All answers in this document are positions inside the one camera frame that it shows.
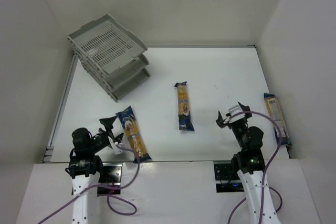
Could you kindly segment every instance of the purple cable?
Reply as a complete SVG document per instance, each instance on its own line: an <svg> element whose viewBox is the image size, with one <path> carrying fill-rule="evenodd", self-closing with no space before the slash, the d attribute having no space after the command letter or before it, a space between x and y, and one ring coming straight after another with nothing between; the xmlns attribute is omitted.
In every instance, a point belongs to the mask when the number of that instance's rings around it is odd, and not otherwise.
<svg viewBox="0 0 336 224"><path fill-rule="evenodd" d="M111 195L111 192L112 192L112 191L110 191L109 194L101 194L101 195L98 195L98 197L100 197L100 196L107 196L107 204L108 204L109 208L110 208L113 212L115 212L116 214L124 215L124 216L135 215L135 213L136 213L137 210L138 210L138 209L136 208L136 205L135 205L135 204L129 202L128 200L125 200L125 199L123 199L123 198L120 198L120 197L118 197L118 196ZM134 212L130 212L130 213L128 213L128 212L119 212L119 211L115 210L115 209L111 206L111 203L110 203L110 197L111 197L111 198L115 198L115 199L117 199L117 200L120 200L120 201L122 201L122 202L125 202L126 204L132 206L132 207L134 208Z"/></svg>
<svg viewBox="0 0 336 224"><path fill-rule="evenodd" d="M241 111L237 114L235 114L234 116L232 116L231 118L235 118L236 116L238 115L242 115L242 114L256 114L256 115L260 115L266 119L268 119L274 126L275 128L278 130L279 132L279 141L278 141L278 146L276 148L276 150L274 151L272 157L269 159L266 167L265 167L265 170L264 170L264 173L263 173L263 178L261 180L261 204L260 204L260 214L259 214L259 221L258 221L258 224L261 224L261 221L262 221L262 216L263 216L263 210L264 210L264 197L265 197L265 188L264 188L264 183L265 183L265 176L266 176L266 171L269 167L269 165L271 164L271 162L273 161L273 159L275 158L275 156L278 154L279 150L280 150L280 147L281 147L281 144L282 144L282 135L281 135L281 131L280 131L280 128L279 126L268 116L262 114L262 113L259 113L259 112L256 112L256 111ZM237 207L234 208L234 211L244 202L244 200L242 200L240 203L238 203Z"/></svg>
<svg viewBox="0 0 336 224"><path fill-rule="evenodd" d="M134 174L134 177L131 179L131 181L129 181L126 185L124 186L120 186L120 187L114 187L114 186L106 186L106 185L102 185L102 184L96 184L96 185L92 185L92 186L89 186L87 188L85 188L79 195L77 195L75 198L73 198L72 200L70 200L69 202L67 202L65 205L63 205L62 207L60 207L59 209L57 209L55 212L51 213L50 215L48 215L46 218L44 218L42 221L40 221L38 224L42 224L43 222L45 222L46 220L50 219L52 216L58 214L59 212L61 212L63 209L65 209L67 206L69 206L71 203L73 203L74 201L76 201L83 193L85 193L86 191L92 189L92 188L95 188L95 187L103 187L103 188L106 188L106 189L110 189L111 191L112 190L121 190L121 189L124 189L126 187L129 187L136 179L136 177L138 176L139 174L139 170L140 170L140 161L139 161L139 157L137 155L137 153L132 150L132 149L128 149L128 148L124 148L124 147L121 147L121 146L118 146L116 145L116 147L118 147L119 149L123 150L123 151L128 151L128 152L132 152L134 154L134 157L138 160L138 167L136 168L136 172ZM113 196L113 195L105 195L105 196L108 196L108 205L110 207L110 209L118 214L121 214L121 215L133 215L134 213L136 213L137 209L136 209L136 206L133 204L133 203L130 203L129 201L125 200L125 199L122 199L122 198L119 198L117 196ZM131 213L131 214L127 214L127 213L121 213L121 212L118 212L116 211L115 209L112 208L110 202L109 202L109 197L113 197L113 198L116 198L118 200L121 200L123 202L126 202L127 204L131 205L132 207L135 208L135 211L134 213Z"/></svg>
<svg viewBox="0 0 336 224"><path fill-rule="evenodd" d="M279 198L280 198L280 205L279 205L279 207L277 208L277 210L275 210L275 212L278 212L278 211L280 211L280 209L282 208L282 196L281 196L280 193L279 193L278 191L276 191L273 187L269 187L269 189L275 191L276 194L277 194L277 195L279 196ZM231 214L230 214L230 216L229 216L229 220L227 221L227 224L230 224L234 212L238 209L238 207L241 206L242 203L244 203L245 200L246 200L246 198L242 199L242 201L239 202L239 203L235 206L235 208L232 210L232 212L231 212Z"/></svg>

